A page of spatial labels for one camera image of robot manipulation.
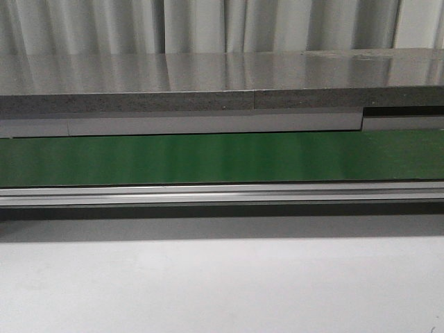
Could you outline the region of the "grey stone counter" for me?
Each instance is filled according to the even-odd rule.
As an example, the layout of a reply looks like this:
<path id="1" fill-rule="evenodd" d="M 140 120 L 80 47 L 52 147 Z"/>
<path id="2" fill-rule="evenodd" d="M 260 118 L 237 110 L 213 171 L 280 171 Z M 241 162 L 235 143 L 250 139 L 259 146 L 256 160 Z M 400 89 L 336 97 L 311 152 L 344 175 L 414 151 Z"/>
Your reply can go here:
<path id="1" fill-rule="evenodd" d="M 443 51 L 5 55 L 1 136 L 443 127 Z"/>

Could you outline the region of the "white pleated curtain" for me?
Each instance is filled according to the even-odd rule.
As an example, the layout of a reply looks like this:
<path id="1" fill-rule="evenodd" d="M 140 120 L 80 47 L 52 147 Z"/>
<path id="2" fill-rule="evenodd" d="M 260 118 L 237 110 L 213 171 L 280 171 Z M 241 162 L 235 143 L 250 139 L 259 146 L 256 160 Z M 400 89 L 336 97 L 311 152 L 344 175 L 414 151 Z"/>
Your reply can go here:
<path id="1" fill-rule="evenodd" d="M 4 55 L 442 47 L 442 1 L 1 2 Z"/>

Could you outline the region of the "aluminium conveyor side rail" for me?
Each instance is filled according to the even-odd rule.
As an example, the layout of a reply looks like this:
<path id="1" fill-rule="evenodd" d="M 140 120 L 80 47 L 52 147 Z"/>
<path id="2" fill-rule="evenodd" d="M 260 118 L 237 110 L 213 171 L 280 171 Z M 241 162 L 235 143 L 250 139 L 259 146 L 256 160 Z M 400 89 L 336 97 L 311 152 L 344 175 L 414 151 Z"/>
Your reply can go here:
<path id="1" fill-rule="evenodd" d="M 1 190 L 2 207 L 333 203 L 364 200 L 442 199 L 443 182 L 441 181 L 24 187 Z"/>

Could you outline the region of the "green conveyor belt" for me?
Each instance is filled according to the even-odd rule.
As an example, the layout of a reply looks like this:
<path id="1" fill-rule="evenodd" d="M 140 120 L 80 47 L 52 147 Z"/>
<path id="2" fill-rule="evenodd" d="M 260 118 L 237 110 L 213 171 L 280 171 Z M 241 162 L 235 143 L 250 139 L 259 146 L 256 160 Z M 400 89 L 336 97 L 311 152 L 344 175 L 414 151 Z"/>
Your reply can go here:
<path id="1" fill-rule="evenodd" d="M 1 140 L 2 187 L 442 178 L 441 130 Z"/>

